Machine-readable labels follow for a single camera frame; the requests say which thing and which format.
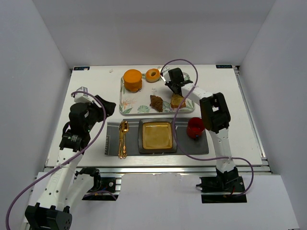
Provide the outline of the glazed ring donut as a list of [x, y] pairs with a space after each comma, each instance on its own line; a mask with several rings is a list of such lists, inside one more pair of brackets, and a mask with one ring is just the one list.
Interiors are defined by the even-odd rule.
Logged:
[[158, 69], [149, 69], [145, 74], [147, 82], [156, 82], [160, 79], [160, 71]]

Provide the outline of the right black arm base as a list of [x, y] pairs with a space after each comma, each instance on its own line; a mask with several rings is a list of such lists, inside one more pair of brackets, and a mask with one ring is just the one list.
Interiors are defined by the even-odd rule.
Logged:
[[203, 204], [234, 204], [247, 203], [245, 185], [242, 177], [230, 182], [226, 186], [222, 185], [221, 180], [216, 177], [200, 177], [200, 183], [196, 189], [201, 192], [201, 202]]

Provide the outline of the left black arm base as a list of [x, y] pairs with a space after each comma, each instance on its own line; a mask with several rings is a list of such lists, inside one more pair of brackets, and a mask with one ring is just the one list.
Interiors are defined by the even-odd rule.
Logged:
[[97, 168], [87, 167], [75, 172], [74, 182], [79, 175], [86, 174], [92, 178], [93, 186], [86, 192], [82, 200], [116, 201], [119, 196], [121, 182], [119, 178], [101, 176]]

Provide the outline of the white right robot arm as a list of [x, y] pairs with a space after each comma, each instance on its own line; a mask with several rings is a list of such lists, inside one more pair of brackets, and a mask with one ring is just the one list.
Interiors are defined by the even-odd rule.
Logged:
[[190, 80], [184, 80], [180, 68], [171, 69], [161, 74], [165, 85], [175, 94], [179, 94], [198, 104], [201, 109], [201, 120], [213, 141], [216, 157], [216, 173], [214, 179], [206, 179], [201, 184], [202, 190], [231, 192], [239, 175], [228, 138], [231, 116], [222, 93], [207, 92]]

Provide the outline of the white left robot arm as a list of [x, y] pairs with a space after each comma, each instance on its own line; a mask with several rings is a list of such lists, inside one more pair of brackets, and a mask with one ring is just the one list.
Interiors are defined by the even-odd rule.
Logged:
[[57, 164], [35, 205], [28, 205], [25, 217], [32, 230], [68, 230], [72, 208], [89, 193], [102, 187], [97, 168], [76, 168], [92, 142], [90, 131], [96, 123], [104, 123], [113, 115], [116, 104], [99, 95], [90, 99], [83, 93], [73, 96], [69, 121], [64, 125], [59, 144]]

